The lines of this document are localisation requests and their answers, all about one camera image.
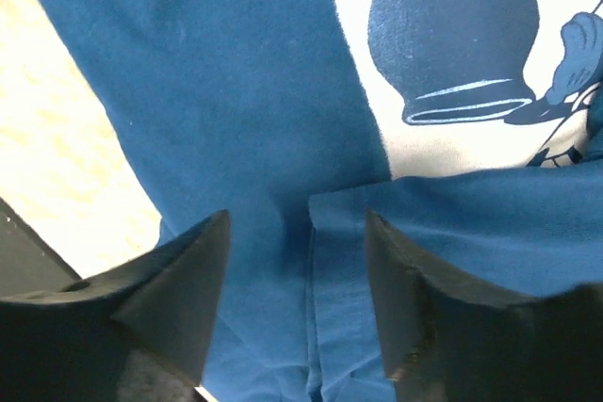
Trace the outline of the blue printed t-shirt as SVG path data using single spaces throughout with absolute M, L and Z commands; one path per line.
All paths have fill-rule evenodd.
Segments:
M 167 241 L 226 209 L 204 387 L 391 401 L 367 210 L 529 296 L 602 279 L 602 0 L 40 0 Z

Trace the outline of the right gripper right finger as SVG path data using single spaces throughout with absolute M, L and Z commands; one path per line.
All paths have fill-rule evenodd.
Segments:
M 602 287 L 530 297 L 421 248 L 374 212 L 367 271 L 399 401 L 598 401 Z

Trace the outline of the black base beam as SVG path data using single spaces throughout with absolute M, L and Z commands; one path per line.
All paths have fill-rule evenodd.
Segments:
M 81 277 L 1 200 L 1 296 L 56 291 Z

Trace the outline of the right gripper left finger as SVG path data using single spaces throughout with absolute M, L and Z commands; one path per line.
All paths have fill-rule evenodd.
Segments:
M 57 291 L 1 300 L 5 401 L 198 401 L 230 251 L 218 211 Z

